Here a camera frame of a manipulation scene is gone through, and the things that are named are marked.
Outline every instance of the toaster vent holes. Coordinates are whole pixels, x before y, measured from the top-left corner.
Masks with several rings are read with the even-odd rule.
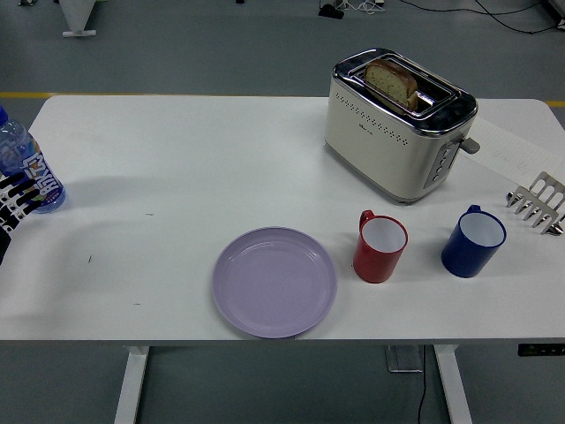
[[[396,142],[398,143],[403,143],[404,146],[408,146],[408,140],[406,140],[399,134],[395,134],[394,131],[389,130],[385,125],[379,123],[375,118],[370,117],[368,114],[364,113],[364,111],[360,110],[359,107],[355,106],[353,102],[350,102],[349,100],[347,100],[342,95],[339,95],[338,93],[335,94],[335,98],[341,103],[343,103],[345,107],[347,107],[349,110],[355,112],[357,116],[360,116],[363,119],[365,119],[367,121],[367,124],[376,126],[379,131],[385,133],[391,139],[396,140]]]

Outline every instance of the bottle cap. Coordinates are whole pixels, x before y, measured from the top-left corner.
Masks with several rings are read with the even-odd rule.
[[[0,126],[4,125],[8,120],[8,114],[0,104]]]

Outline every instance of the table surface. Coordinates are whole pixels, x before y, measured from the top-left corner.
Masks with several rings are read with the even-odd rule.
[[[0,268],[0,340],[180,345],[255,339],[215,307],[219,254],[253,229],[305,232],[331,254],[338,290],[301,339],[565,341],[565,238],[506,208],[516,183],[459,155],[410,206],[383,197],[324,144],[327,98],[57,96],[30,128],[68,198],[12,234]],[[565,134],[534,100],[480,100],[479,116],[565,156]],[[440,251],[471,205],[507,243],[471,279]],[[383,284],[351,266],[361,211],[394,216],[410,241]]]

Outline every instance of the red mug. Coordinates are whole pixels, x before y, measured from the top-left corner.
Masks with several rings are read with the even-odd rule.
[[[407,244],[408,232],[395,218],[365,210],[359,220],[353,268],[367,283],[382,283],[392,275]]]

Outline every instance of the blue mug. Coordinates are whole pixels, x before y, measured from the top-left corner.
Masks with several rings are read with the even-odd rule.
[[[461,215],[441,252],[443,266],[456,276],[476,276],[506,241],[506,229],[491,214],[471,205]]]

